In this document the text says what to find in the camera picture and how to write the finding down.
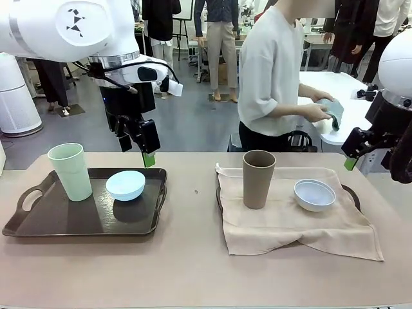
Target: person's hand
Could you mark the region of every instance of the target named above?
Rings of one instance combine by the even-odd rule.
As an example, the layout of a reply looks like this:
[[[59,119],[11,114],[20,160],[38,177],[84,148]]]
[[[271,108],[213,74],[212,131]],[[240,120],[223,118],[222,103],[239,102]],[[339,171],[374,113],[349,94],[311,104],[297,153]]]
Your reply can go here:
[[[323,35],[323,43],[328,43],[328,42],[330,42],[330,41],[332,41],[332,33],[331,32],[326,32],[324,35]]]
[[[327,98],[328,100],[331,100],[331,101],[335,100],[329,93],[318,90],[318,89],[313,89],[309,98],[311,98],[311,100],[315,103],[323,98]]]
[[[205,47],[205,39],[203,37],[198,37],[198,43],[200,47]]]
[[[352,50],[352,55],[357,55],[362,50],[362,45],[356,45],[355,48]]]
[[[309,122],[318,122],[324,119],[331,119],[331,116],[325,113],[325,111],[328,111],[328,108],[325,105],[308,104],[299,106],[299,109],[299,114]]]

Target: robot logo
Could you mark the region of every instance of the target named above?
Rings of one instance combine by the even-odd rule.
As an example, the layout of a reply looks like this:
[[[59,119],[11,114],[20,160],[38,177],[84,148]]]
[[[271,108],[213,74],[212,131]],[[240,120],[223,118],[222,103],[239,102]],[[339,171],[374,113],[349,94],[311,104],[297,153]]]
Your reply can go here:
[[[73,14],[74,14],[74,16],[73,16],[73,19],[74,19],[74,22],[73,22],[73,26],[67,26],[66,27],[66,30],[74,30],[74,31],[77,31],[77,32],[79,32],[80,33],[80,36],[81,37],[83,37],[83,35],[82,35],[82,31],[80,30],[80,28],[76,25],[79,21],[81,21],[82,19],[86,19],[85,17],[79,17],[78,15],[79,15],[79,11],[78,10],[73,10],[73,9],[70,9],[70,10],[68,10],[68,12],[73,12]]]

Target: napkin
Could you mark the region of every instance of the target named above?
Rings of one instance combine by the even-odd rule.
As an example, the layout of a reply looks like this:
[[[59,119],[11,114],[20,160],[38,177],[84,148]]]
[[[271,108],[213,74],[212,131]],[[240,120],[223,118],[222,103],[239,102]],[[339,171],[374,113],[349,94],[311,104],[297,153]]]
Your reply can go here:
[[[323,98],[316,102],[317,104],[325,105],[329,110],[325,113],[332,117],[332,127],[334,131],[339,131],[339,127],[341,126],[342,116],[343,116],[343,107],[338,100],[328,100],[327,98]]]
[[[264,254],[298,241],[330,254],[384,260],[375,227],[356,209],[335,171],[275,168],[267,203],[258,211],[243,204],[242,169],[222,169],[217,165],[216,171],[229,254]],[[297,204],[294,185],[307,178],[322,181],[335,191],[336,202],[330,209],[310,212]]]

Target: brown cup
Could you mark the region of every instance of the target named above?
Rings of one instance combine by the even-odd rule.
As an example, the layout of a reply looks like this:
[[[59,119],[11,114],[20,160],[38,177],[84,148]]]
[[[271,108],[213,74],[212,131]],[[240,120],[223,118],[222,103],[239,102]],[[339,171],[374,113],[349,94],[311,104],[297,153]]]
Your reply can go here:
[[[263,150],[243,156],[243,203],[250,209],[262,209],[268,197],[276,158]]]

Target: bowl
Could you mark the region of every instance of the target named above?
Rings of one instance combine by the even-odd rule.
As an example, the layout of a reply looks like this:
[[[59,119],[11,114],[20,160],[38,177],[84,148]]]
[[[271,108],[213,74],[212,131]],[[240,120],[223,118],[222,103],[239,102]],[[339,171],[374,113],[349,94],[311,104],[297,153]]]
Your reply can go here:
[[[145,176],[136,171],[114,174],[106,182],[106,189],[115,200],[131,201],[139,197],[146,184]]]
[[[318,180],[300,180],[295,184],[294,191],[296,201],[307,211],[325,211],[331,208],[336,200],[335,191]]]

